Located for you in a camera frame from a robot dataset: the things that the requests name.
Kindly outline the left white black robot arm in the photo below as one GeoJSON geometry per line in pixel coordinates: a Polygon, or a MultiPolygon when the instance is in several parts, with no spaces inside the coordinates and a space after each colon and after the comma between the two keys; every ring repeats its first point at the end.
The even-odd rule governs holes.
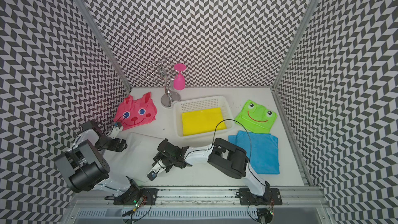
{"type": "Polygon", "coordinates": [[[126,140],[117,138],[122,130],[121,122],[114,123],[108,134],[93,120],[81,126],[71,147],[53,160],[70,190],[103,190],[118,197],[138,187],[128,176],[112,172],[104,158],[105,151],[121,153],[127,149],[126,140]]]}

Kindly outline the yellow raincoat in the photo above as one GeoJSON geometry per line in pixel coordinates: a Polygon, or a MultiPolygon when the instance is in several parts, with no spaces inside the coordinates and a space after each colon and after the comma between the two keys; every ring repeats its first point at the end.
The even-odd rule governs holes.
{"type": "Polygon", "coordinates": [[[221,108],[192,111],[181,114],[183,135],[191,136],[202,133],[225,130],[221,108]]]}

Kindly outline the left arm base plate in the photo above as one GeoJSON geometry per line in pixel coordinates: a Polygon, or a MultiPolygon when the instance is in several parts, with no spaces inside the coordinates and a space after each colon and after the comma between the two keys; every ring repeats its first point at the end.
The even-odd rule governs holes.
{"type": "Polygon", "coordinates": [[[146,206],[155,205],[159,190],[156,188],[131,188],[122,195],[114,197],[114,205],[136,205],[140,198],[146,206]]]}

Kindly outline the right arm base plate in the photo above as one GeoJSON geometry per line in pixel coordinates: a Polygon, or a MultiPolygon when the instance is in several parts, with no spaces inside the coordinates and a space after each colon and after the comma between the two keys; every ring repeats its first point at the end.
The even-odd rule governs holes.
{"type": "Polygon", "coordinates": [[[241,188],[236,193],[236,196],[239,199],[240,204],[243,206],[249,206],[249,205],[279,206],[283,204],[280,191],[279,189],[276,188],[267,188],[263,196],[257,196],[252,194],[248,188],[241,188]]]}

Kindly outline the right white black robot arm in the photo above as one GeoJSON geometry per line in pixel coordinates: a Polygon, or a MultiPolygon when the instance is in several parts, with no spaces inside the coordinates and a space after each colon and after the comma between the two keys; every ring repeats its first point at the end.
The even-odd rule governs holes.
{"type": "Polygon", "coordinates": [[[169,172],[173,167],[184,169],[200,163],[208,163],[223,174],[242,179],[250,193],[263,199],[270,199],[272,191],[269,183],[261,179],[251,166],[247,152],[224,139],[203,147],[178,147],[164,139],[158,146],[158,153],[147,174],[153,181],[160,173],[169,172]]]}

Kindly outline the white plastic basket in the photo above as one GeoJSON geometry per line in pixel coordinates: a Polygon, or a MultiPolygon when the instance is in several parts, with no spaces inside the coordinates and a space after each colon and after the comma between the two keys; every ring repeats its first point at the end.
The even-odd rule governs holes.
{"type": "Polygon", "coordinates": [[[234,128],[232,112],[223,96],[177,102],[173,115],[176,135],[183,139],[221,134],[234,128]]]}

